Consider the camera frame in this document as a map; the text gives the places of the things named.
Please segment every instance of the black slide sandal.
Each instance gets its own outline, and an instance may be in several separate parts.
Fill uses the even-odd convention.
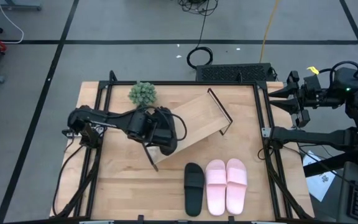
[[[205,176],[202,168],[195,163],[185,167],[185,210],[187,215],[196,217],[203,206]]]

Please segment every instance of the wooden table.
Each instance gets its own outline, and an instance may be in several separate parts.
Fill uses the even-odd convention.
[[[92,107],[97,87],[98,82],[82,83],[77,107],[81,105]],[[268,83],[269,92],[282,87],[283,84],[280,82]],[[134,108],[127,97],[130,88],[131,86],[127,85],[113,86],[110,111],[123,113]],[[154,171],[139,143],[127,139],[126,135],[118,129],[106,131],[91,219],[136,220],[138,215],[144,215],[146,220],[227,220],[230,215],[227,212],[220,217],[209,214],[205,193],[201,214],[197,217],[189,217],[185,213],[183,170],[188,162],[195,162],[205,169],[208,162],[213,159],[227,162],[231,158],[240,159],[246,165],[248,173],[244,211],[236,215],[235,219],[237,221],[275,219],[265,161],[257,157],[258,150],[262,148],[262,141],[252,86],[156,85],[158,102],[155,105],[176,108],[206,93],[208,88],[213,89],[227,109],[234,120],[233,124],[224,136],[214,133],[165,159],[158,164],[159,172]],[[269,126],[261,91],[259,95],[264,122]],[[273,106],[272,113],[275,125],[286,128],[292,126],[291,117],[287,112]],[[64,160],[78,148],[78,142],[79,139],[76,139],[69,147]],[[287,146],[298,150],[296,144]],[[57,211],[66,205],[78,188],[84,154],[83,149],[73,157],[63,171],[56,202]],[[289,191],[305,211],[314,216],[299,155],[287,149],[282,149],[281,155]],[[281,216],[284,217],[285,209],[278,188],[277,192]],[[85,214],[87,199],[88,191],[84,193],[82,215]]]

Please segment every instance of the succulent plant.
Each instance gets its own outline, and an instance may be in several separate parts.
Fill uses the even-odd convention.
[[[129,92],[129,99],[137,106],[147,106],[154,103],[156,98],[155,87],[151,83],[136,83]]]

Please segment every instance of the pink slide sandal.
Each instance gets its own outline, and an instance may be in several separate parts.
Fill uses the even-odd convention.
[[[220,159],[215,159],[206,166],[206,201],[212,215],[224,213],[224,195],[226,193],[226,167]]]
[[[240,215],[244,208],[247,190],[247,170],[239,159],[230,159],[226,166],[226,208],[233,215]]]

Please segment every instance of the paper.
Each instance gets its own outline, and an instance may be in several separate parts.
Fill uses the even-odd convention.
[[[308,154],[315,158],[317,161],[321,159],[315,156],[311,151],[308,151]],[[316,161],[308,155],[305,155],[303,158],[303,166],[315,163]],[[332,184],[335,175],[331,172],[325,172],[316,176],[306,178],[308,183],[309,193],[313,195],[320,202],[323,201],[324,196],[326,195],[329,186]]]

